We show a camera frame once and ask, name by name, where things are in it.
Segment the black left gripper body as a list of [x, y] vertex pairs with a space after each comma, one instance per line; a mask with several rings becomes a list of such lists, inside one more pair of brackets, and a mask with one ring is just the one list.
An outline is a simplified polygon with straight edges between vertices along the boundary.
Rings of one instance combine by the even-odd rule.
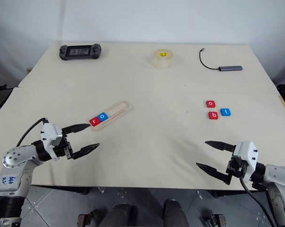
[[73, 158], [73, 150], [70, 142], [67, 140], [67, 135], [62, 133], [62, 139], [58, 146], [53, 148], [54, 153], [57, 157], [66, 156], [67, 159]]

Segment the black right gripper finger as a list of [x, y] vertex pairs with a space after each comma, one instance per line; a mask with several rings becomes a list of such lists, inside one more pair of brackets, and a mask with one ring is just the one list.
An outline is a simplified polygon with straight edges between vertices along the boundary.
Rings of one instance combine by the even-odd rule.
[[205, 164], [201, 164], [201, 163], [196, 163], [196, 165], [203, 170], [204, 172], [206, 172], [208, 175], [224, 182], [226, 185], [229, 185], [231, 183], [231, 179], [232, 176], [231, 175], [227, 175], [227, 174], [223, 174], [221, 172], [218, 172], [216, 168], [213, 168], [211, 166], [205, 165]]
[[233, 153], [235, 151], [235, 145], [231, 145], [225, 142], [221, 142], [221, 141], [205, 141], [205, 144], [218, 149], [218, 150], [225, 150], [225, 151], [229, 151], [231, 153]]

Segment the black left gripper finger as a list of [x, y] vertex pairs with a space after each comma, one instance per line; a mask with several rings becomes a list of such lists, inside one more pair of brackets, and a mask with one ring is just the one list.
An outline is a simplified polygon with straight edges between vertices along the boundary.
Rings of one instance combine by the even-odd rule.
[[82, 131], [88, 127], [90, 127], [90, 124], [87, 124], [87, 123], [74, 124], [74, 125], [62, 128], [62, 134], [64, 136], [66, 136], [67, 134], [77, 133], [77, 132]]
[[99, 145], [100, 145], [100, 143], [96, 143], [96, 144], [92, 144], [92, 145], [88, 145], [86, 147], [83, 147], [79, 151], [72, 153], [71, 158], [72, 159], [78, 159], [78, 158], [81, 158], [85, 155], [88, 155], [89, 153], [94, 151]]

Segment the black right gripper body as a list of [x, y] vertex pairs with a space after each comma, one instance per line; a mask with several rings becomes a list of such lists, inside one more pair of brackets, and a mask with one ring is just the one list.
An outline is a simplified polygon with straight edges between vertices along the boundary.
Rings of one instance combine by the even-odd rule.
[[248, 162], [239, 157], [231, 157], [226, 173], [237, 178], [244, 177], [247, 171]]

